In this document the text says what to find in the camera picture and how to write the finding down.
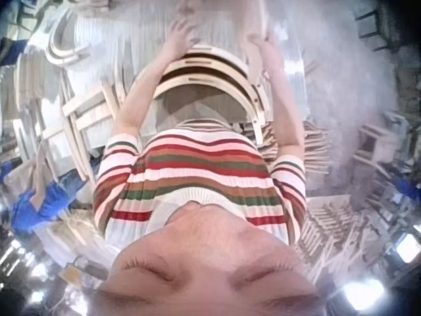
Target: woman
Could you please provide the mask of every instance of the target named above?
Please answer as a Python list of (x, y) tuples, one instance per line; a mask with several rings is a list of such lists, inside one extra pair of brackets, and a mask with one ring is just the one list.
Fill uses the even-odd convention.
[(193, 29), (188, 19), (175, 24), (115, 122), (94, 209), (105, 240), (122, 251), (90, 313), (318, 315), (323, 301), (290, 247), (305, 216), (305, 135), (273, 36), (249, 38), (274, 95), (271, 171), (247, 138), (215, 120), (182, 123), (138, 151), (155, 88), (197, 42)]

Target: eyebrow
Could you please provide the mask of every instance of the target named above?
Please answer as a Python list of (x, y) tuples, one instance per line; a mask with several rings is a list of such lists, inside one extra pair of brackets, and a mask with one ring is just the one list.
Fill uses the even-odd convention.
[(320, 315), (324, 315), (326, 300), (317, 294), (307, 294), (273, 298), (259, 302), (258, 305), (262, 307), (269, 307), (271, 309), (282, 309), (283, 311), (289, 313), (306, 311), (315, 312), (320, 310)]
[(234, 289), (241, 290), (244, 286), (279, 271), (283, 271), (283, 269), (277, 267), (247, 267), (236, 271), (230, 277), (230, 284)]
[(117, 303), (118, 305), (125, 305), (128, 303), (136, 303), (141, 305), (151, 305), (153, 302), (150, 300), (147, 300), (145, 298), (142, 298), (140, 296), (131, 296), (131, 295), (125, 295), (125, 294), (119, 294), (114, 292), (108, 292), (104, 290), (96, 290), (93, 300), (110, 300), (114, 303)]

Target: ceiling light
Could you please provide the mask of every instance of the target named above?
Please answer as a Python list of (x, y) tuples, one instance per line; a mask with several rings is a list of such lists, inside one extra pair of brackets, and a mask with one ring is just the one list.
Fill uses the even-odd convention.
[(414, 235), (407, 234), (396, 247), (396, 252), (405, 263), (410, 263), (420, 253), (421, 245), (416, 241)]
[(44, 277), (47, 275), (47, 268), (43, 263), (37, 264), (31, 272), (31, 277)]
[(18, 249), (22, 246), (20, 245), (20, 242), (18, 242), (16, 239), (12, 240), (11, 245), (14, 249)]
[(13, 251), (13, 248), (12, 247), (9, 247), (8, 250), (6, 250), (5, 254), (0, 259), (0, 265), (2, 265), (3, 262), (5, 262), (5, 260), (12, 253), (12, 251)]
[(40, 303), (44, 298), (44, 292), (33, 292), (29, 298), (29, 303)]
[(384, 292), (383, 284), (371, 279), (365, 282), (352, 282), (343, 287), (345, 296), (356, 311), (372, 307)]
[(86, 316), (87, 303), (84, 299), (83, 294), (79, 295), (75, 302), (72, 305), (70, 305), (70, 308), (73, 309), (76, 313), (80, 314), (81, 316)]

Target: green stripe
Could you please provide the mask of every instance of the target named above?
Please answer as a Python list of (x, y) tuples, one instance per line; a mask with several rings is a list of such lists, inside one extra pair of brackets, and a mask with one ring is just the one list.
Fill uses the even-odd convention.
[(130, 147), (130, 148), (133, 148), (137, 152), (136, 146), (133, 145), (132, 143), (129, 143), (129, 142), (116, 142), (116, 143), (113, 143), (110, 146), (108, 146), (107, 149), (110, 149), (110, 148), (113, 148), (113, 147), (116, 147), (116, 146), (127, 146), (127, 147)]
[(180, 190), (183, 188), (204, 188), (209, 189), (214, 192), (217, 192), (231, 202), (237, 205), (246, 205), (246, 206), (277, 206), (281, 205), (282, 201), (279, 196), (270, 196), (270, 197), (261, 197), (261, 196), (253, 196), (253, 197), (243, 197), (243, 196), (231, 196), (225, 194), (223, 191), (213, 188), (212, 186), (206, 186), (204, 184), (196, 184), (196, 183), (189, 183), (189, 184), (182, 184), (179, 186), (167, 186), (165, 188), (158, 188), (157, 190), (142, 190), (142, 191), (130, 191), (125, 190), (121, 193), (120, 199), (128, 199), (128, 200), (147, 200), (147, 199), (154, 199), (157, 196), (162, 196), (164, 194), (169, 194), (176, 190)]
[(256, 165), (253, 163), (239, 162), (239, 161), (221, 161), (214, 162), (211, 160), (200, 159), (192, 156), (185, 155), (158, 155), (149, 156), (147, 162), (151, 163), (174, 163), (174, 162), (185, 162), (185, 163), (197, 163), (202, 165), (208, 165), (220, 169), (232, 169), (232, 170), (253, 170), (268, 172), (265, 164)]
[(298, 170), (300, 170), (301, 172), (303, 171), (302, 170), (302, 168), (299, 166), (299, 165), (297, 165), (297, 164), (295, 164), (295, 163), (291, 163), (291, 162), (289, 162), (289, 161), (282, 161), (281, 163), (277, 163), (276, 164), (276, 166), (274, 167), (274, 169), (276, 169), (276, 167), (277, 166), (280, 166), (280, 165), (289, 165), (289, 166), (292, 166), (292, 167), (294, 167), (294, 168), (297, 168)]

